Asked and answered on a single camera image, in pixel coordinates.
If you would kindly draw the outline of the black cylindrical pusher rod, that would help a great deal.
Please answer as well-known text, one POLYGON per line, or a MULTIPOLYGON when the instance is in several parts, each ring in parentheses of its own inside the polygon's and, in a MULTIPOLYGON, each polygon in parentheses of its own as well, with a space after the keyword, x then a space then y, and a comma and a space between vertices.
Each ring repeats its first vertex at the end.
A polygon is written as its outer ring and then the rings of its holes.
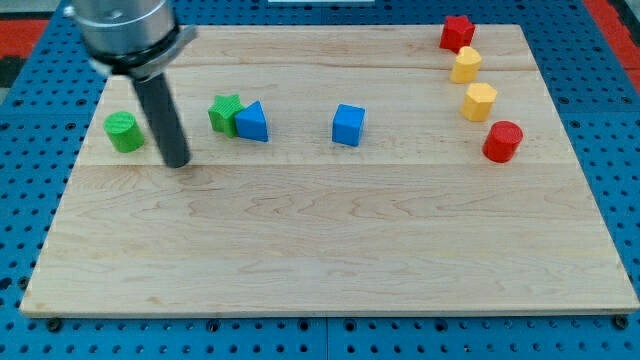
POLYGON ((164 164, 169 168, 187 165, 191 153, 165 75, 132 84, 164 164))

